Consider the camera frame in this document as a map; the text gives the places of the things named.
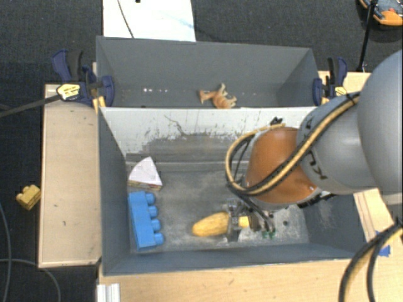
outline blue lego brick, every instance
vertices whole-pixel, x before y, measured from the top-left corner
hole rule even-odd
[[[155,219],[158,215],[158,209],[153,205],[155,200],[152,193],[145,191],[136,191],[128,195],[137,250],[151,249],[164,243],[164,236],[158,232],[161,223]]]

